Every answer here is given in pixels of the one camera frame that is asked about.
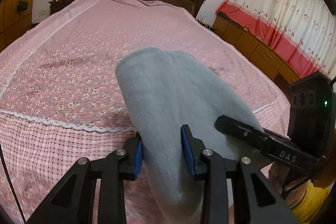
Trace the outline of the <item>grey fleece pants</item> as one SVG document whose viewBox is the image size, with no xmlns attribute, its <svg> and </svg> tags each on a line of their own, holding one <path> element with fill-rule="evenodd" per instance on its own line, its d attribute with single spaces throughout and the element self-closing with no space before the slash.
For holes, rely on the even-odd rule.
<svg viewBox="0 0 336 224">
<path fill-rule="evenodd" d="M 178 51 L 145 48 L 125 56 L 116 77 L 128 114 L 143 142 L 146 176 L 168 223 L 198 223 L 203 184 L 189 175 L 181 127 L 224 158 L 249 157 L 258 168 L 269 160 L 259 151 L 215 129 L 221 115 L 261 125 L 242 99 L 212 70 Z"/>
</svg>

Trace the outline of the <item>wooden low cabinet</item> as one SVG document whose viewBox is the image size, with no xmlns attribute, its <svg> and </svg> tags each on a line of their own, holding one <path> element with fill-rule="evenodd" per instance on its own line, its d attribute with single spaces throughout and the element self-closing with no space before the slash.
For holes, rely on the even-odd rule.
<svg viewBox="0 0 336 224">
<path fill-rule="evenodd" d="M 288 86 L 299 76 L 274 50 L 246 28 L 218 14 L 212 28 L 222 40 L 233 45 L 244 57 L 278 86 Z"/>
</svg>

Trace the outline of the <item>pink floral bed sheet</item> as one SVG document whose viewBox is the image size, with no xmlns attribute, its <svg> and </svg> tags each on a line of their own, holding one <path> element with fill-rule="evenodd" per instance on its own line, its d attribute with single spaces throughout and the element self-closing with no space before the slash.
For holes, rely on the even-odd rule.
<svg viewBox="0 0 336 224">
<path fill-rule="evenodd" d="M 76 0 L 1 53 L 1 205 L 13 222 L 28 220 L 78 158 L 104 157 L 134 134 L 115 69 L 147 47 L 192 55 L 261 126 L 286 134 L 289 102 L 282 91 L 185 9 L 160 1 Z"/>
</svg>

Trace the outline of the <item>red and cream curtain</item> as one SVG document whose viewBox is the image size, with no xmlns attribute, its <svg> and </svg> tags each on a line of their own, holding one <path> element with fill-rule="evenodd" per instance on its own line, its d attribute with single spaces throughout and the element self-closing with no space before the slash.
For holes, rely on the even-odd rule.
<svg viewBox="0 0 336 224">
<path fill-rule="evenodd" d="M 280 55 L 300 77 L 335 77 L 335 15 L 323 0 L 225 0 L 217 9 Z"/>
</svg>

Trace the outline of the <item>dark wooden nightstand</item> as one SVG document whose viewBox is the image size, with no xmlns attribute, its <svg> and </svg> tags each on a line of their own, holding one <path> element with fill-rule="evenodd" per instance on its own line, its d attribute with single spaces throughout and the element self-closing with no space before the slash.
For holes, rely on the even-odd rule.
<svg viewBox="0 0 336 224">
<path fill-rule="evenodd" d="M 64 1 L 51 1 L 50 2 L 50 15 L 53 15 L 60 10 L 64 9 L 70 5 L 74 0 L 64 0 Z"/>
</svg>

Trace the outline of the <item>orange wooden wardrobe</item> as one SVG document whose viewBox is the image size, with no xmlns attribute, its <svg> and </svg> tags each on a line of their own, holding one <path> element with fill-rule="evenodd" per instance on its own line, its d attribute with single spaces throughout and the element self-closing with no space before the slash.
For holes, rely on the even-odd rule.
<svg viewBox="0 0 336 224">
<path fill-rule="evenodd" d="M 29 7 L 17 12 L 17 3 L 27 1 Z M 1 2 L 1 50 L 32 28 L 33 0 L 3 0 Z"/>
</svg>

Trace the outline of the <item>black bag on wardrobe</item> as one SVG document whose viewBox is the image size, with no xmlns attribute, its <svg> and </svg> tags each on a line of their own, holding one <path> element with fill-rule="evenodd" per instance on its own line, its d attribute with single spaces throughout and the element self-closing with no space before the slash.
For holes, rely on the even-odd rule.
<svg viewBox="0 0 336 224">
<path fill-rule="evenodd" d="M 17 3 L 17 12 L 24 12 L 28 9 L 29 3 L 27 1 L 19 1 Z"/>
</svg>

